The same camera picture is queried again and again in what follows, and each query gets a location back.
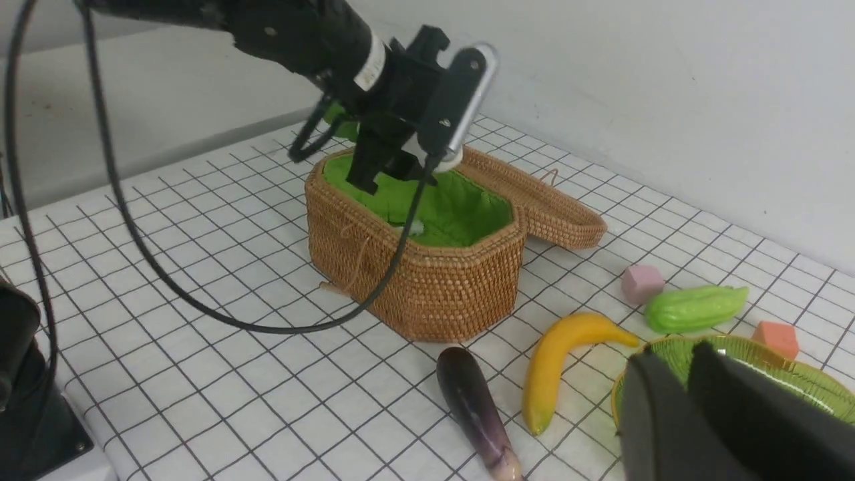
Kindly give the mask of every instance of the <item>wicker basket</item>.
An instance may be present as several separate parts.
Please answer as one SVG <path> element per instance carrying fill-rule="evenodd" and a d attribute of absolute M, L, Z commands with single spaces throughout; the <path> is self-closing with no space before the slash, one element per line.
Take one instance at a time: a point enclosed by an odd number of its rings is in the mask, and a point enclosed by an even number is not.
<path fill-rule="evenodd" d="M 332 285 L 362 301 L 386 273 L 400 233 L 324 178 L 327 162 L 350 154 L 320 161 L 306 181 L 309 251 Z M 457 170 L 510 200 L 513 220 L 469 247 L 408 240 L 395 275 L 369 311 L 412 341 L 466 341 L 510 315 L 529 233 L 585 248 L 605 231 L 602 220 L 577 201 L 486 154 L 467 149 Z M 532 226 L 529 219 L 543 225 Z"/>
<path fill-rule="evenodd" d="M 544 188 L 543 180 L 557 169 L 537 178 L 487 154 L 466 148 L 458 168 L 483 187 L 500 193 L 522 207 L 528 233 L 565 249 L 597 246 L 607 229 L 605 221 L 581 202 L 555 189 Z"/>

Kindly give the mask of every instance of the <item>toy bitter melon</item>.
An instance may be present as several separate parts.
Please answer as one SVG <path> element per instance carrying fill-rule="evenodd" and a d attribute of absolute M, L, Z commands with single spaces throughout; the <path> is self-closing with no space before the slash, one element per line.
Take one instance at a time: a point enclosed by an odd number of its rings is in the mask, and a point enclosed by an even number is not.
<path fill-rule="evenodd" d="M 662 293 L 647 304 L 645 316 L 659 334 L 709 329 L 742 311 L 748 288 L 706 286 Z"/>

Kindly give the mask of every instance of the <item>plastic fruit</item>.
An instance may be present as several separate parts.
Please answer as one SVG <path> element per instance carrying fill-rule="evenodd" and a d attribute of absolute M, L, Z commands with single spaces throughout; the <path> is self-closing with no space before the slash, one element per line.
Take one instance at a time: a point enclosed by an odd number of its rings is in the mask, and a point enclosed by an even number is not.
<path fill-rule="evenodd" d="M 540 338 L 528 364 L 522 393 L 522 417 L 528 430 L 539 436 L 552 421 L 558 387 L 567 354 L 575 347 L 601 342 L 637 347 L 639 338 L 596 312 L 577 312 L 554 323 Z"/>
<path fill-rule="evenodd" d="M 645 317 L 659 334 L 682 334 L 728 321 L 742 311 L 747 300 L 748 288 L 706 286 L 669 291 L 647 304 Z"/>

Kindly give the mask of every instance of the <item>black cable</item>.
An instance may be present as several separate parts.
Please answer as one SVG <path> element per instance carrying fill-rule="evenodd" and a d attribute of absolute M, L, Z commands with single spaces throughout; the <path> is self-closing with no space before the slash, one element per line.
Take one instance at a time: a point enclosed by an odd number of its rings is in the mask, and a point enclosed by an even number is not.
<path fill-rule="evenodd" d="M 24 243 L 27 244 L 27 250 L 30 252 L 32 260 L 32 269 L 36 274 L 36 282 L 38 291 L 42 296 L 44 304 L 44 315 L 47 318 L 47 336 L 50 342 L 49 367 L 47 377 L 44 379 L 43 391 L 41 398 L 38 401 L 38 410 L 36 411 L 36 419 L 29 433 L 29 439 L 25 444 L 27 450 L 18 460 L 17 472 L 26 464 L 27 459 L 33 451 L 33 447 L 38 438 L 38 431 L 44 420 L 44 409 L 53 390 L 54 380 L 56 379 L 56 357 L 59 354 L 59 346 L 56 343 L 56 319 L 54 318 L 53 305 L 50 302 L 50 293 L 48 292 L 47 281 L 44 277 L 42 269 L 42 261 L 38 255 L 36 247 L 36 238 L 32 233 L 30 218 L 27 215 L 27 203 L 24 200 L 24 188 L 21 182 L 21 171 L 18 166 L 18 145 L 17 132 L 15 131 L 15 90 L 18 76 L 18 64 L 21 60 L 21 51 L 24 44 L 24 36 L 27 32 L 27 25 L 32 17 L 32 11 L 35 9 L 38 0 L 24 0 L 21 5 L 21 10 L 18 12 L 18 17 L 15 20 L 15 25 L 12 28 L 12 36 L 9 40 L 9 53 L 6 57 L 6 85 L 3 88 L 3 122 L 4 132 L 6 135 L 6 162 L 9 165 L 9 180 L 12 187 L 12 196 L 15 200 L 15 207 L 18 209 L 18 218 L 21 222 L 21 230 L 24 234 Z"/>
<path fill-rule="evenodd" d="M 333 319 L 331 321 L 327 321 L 326 323 L 299 327 L 274 327 L 248 324 L 241 322 L 235 318 L 229 317 L 220 312 L 214 311 L 213 309 L 207 307 L 205 304 L 196 300 L 193 296 L 191 296 L 184 289 L 182 289 L 181 286 L 179 286 L 169 276 L 169 274 L 167 274 L 167 272 L 161 267 L 161 265 L 157 263 L 157 260 L 154 258 L 148 247 L 143 242 L 143 238 L 139 234 L 137 225 L 131 217 L 131 212 L 127 209 L 125 195 L 122 193 L 121 190 L 119 173 L 116 170 L 115 166 L 113 140 L 109 131 L 107 107 L 103 98 L 103 86 L 101 81 L 100 68 L 98 67 L 97 47 L 95 45 L 95 27 L 92 22 L 91 11 L 87 4 L 88 1 L 89 0 L 80 0 L 78 6 L 80 7 L 80 13 L 83 16 L 86 57 L 89 62 L 89 75 L 91 77 L 92 95 L 95 100 L 98 132 L 101 136 L 104 161 L 107 164 L 107 175 L 109 178 L 110 186 L 112 186 L 113 188 L 113 193 L 115 195 L 115 200 L 119 208 L 119 212 L 121 213 L 121 217 L 124 220 L 125 225 L 127 226 L 127 229 L 131 234 L 133 243 L 137 246 L 140 253 L 142 253 L 143 258 L 146 260 L 146 262 L 148 262 L 149 266 L 151 266 L 157 276 L 164 283 L 166 283 L 166 285 L 169 286 L 169 288 L 172 289 L 172 291 L 175 292 L 182 300 L 187 302 L 187 304 L 190 304 L 191 306 L 195 307 L 203 314 L 210 316 L 224 324 L 228 324 L 230 326 L 240 328 L 242 330 L 248 330 L 251 332 L 259 332 L 264 334 L 294 335 L 331 329 L 356 318 L 356 316 L 358 316 L 369 306 L 371 306 L 371 304 L 374 303 L 374 301 L 377 300 L 378 297 L 380 297 L 380 294 L 382 294 L 383 289 L 386 288 L 386 285 L 389 283 L 389 281 L 392 280 L 392 276 L 394 276 L 395 270 L 398 268 L 398 264 L 400 263 L 401 258 L 404 256 L 404 248 L 406 247 L 407 239 L 410 236 L 410 228 L 412 227 L 413 221 L 416 219 L 416 212 L 418 210 L 419 201 L 422 199 L 422 194 L 424 193 L 425 187 L 428 184 L 428 179 L 430 178 L 431 173 L 436 168 L 436 166 L 439 165 L 441 157 L 429 157 L 428 159 L 426 159 L 424 177 L 419 180 L 418 186 L 416 187 L 416 193 L 415 195 L 413 195 L 412 204 L 410 205 L 410 212 L 407 214 L 407 220 L 404 224 L 404 229 L 401 232 L 400 241 L 398 242 L 398 248 L 395 250 L 394 256 L 392 256 L 392 261 L 389 263 L 389 268 L 386 270 L 386 274 L 383 276 L 383 278 L 380 279 L 380 282 L 377 283 L 377 286 L 374 288 L 374 290 L 371 291 L 371 294 L 369 294 L 368 298 L 361 304 L 359 304 L 359 306 L 355 307 L 352 311 L 348 312 L 341 318 Z"/>
<path fill-rule="evenodd" d="M 0 160 L 3 160 L 3 154 L 0 153 Z M 9 195 L 6 193 L 6 175 L 3 169 L 0 168 L 0 205 L 3 207 L 3 218 L 12 217 L 15 212 L 12 211 L 12 205 L 9 203 Z"/>

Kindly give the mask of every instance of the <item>toy eggplant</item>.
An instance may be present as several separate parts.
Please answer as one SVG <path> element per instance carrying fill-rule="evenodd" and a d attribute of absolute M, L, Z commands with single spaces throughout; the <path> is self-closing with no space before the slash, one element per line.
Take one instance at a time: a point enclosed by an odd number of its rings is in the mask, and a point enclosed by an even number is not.
<path fill-rule="evenodd" d="M 449 347 L 439 355 L 436 375 L 451 416 L 475 448 L 495 481 L 524 481 L 496 404 L 478 362 L 466 349 Z"/>

